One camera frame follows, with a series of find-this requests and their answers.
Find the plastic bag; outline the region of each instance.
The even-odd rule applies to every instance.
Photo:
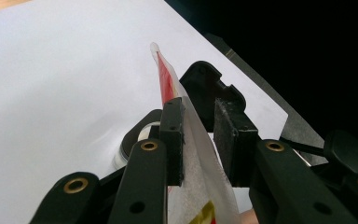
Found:
[[[181,187],[169,188],[168,223],[240,223],[233,188],[219,163],[211,137],[158,45],[152,43],[150,49],[158,66],[162,103],[182,97],[185,108],[184,180]]]

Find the white surface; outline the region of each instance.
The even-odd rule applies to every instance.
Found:
[[[9,7],[0,10],[0,223],[29,222],[65,175],[115,171],[124,134],[162,108],[152,42],[179,77],[196,61],[215,66],[260,136],[279,138],[287,114],[162,0]]]

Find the black background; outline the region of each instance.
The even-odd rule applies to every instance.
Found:
[[[178,2],[191,25],[222,37],[322,138],[335,129],[358,138],[358,1]]]

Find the white paper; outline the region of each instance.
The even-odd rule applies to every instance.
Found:
[[[180,77],[206,61],[262,138],[287,114],[162,0],[33,0],[0,10],[0,223],[27,223],[57,180],[103,178],[125,133],[161,108],[158,43]]]

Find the screw hole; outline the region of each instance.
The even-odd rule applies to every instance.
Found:
[[[313,207],[320,213],[325,215],[331,215],[333,212],[331,211],[330,207],[325,205],[324,203],[315,203]]]
[[[284,146],[275,142],[268,142],[267,148],[272,151],[284,151]]]
[[[86,188],[89,181],[86,178],[79,177],[66,182],[63,191],[68,194],[78,193]]]
[[[130,206],[130,212],[132,212],[133,214],[142,213],[144,210],[145,210],[145,204],[143,202],[133,203]]]
[[[151,151],[157,148],[157,144],[155,142],[145,142],[141,144],[141,148],[146,151]]]

